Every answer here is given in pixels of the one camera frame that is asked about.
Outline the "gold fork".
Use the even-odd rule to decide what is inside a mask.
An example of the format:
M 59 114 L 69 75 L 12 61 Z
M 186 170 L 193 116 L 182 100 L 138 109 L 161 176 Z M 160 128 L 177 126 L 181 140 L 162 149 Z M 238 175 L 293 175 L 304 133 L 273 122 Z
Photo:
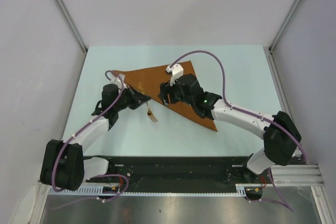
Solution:
M 146 106 L 147 106 L 147 109 L 148 109 L 148 110 L 147 110 L 147 115 L 148 115 L 149 119 L 150 119 L 152 122 L 157 123 L 158 120 L 157 120 L 157 118 L 154 116 L 152 110 L 150 109 L 149 104 L 146 103 Z

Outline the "orange cloth napkin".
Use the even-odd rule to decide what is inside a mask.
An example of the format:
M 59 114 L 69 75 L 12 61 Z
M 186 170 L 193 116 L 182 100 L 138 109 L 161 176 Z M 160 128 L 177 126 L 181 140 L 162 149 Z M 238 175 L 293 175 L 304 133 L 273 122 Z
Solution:
M 183 74 L 174 85 L 170 85 L 171 75 L 166 73 L 166 65 L 114 72 L 137 92 L 151 97 L 180 116 L 216 132 L 217 128 L 211 113 L 202 108 L 208 92 L 203 91 L 196 80 L 196 73 L 190 61 L 181 62 L 181 67 Z

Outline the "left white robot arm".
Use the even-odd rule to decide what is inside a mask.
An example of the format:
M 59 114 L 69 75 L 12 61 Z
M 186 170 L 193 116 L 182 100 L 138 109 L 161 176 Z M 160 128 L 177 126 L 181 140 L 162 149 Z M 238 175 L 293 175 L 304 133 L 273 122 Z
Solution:
M 105 182 L 112 181 L 116 169 L 104 158 L 85 159 L 84 152 L 115 125 L 120 111 L 136 110 L 150 99 L 130 86 L 105 85 L 89 122 L 67 141 L 50 140 L 47 143 L 40 182 L 59 192 L 64 189 L 75 191 L 84 180 L 95 176 Z

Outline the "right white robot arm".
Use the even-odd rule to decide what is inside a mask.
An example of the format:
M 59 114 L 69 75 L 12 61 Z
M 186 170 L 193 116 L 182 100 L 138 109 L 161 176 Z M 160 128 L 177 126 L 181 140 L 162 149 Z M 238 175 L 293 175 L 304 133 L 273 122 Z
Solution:
M 274 165 L 288 165 L 301 141 L 287 113 L 262 114 L 225 103 L 220 95 L 204 91 L 192 74 L 183 75 L 174 83 L 161 83 L 158 97 L 164 105 L 183 102 L 202 119 L 230 123 L 263 140 L 264 146 L 249 156 L 242 169 L 243 179 L 249 183 Z

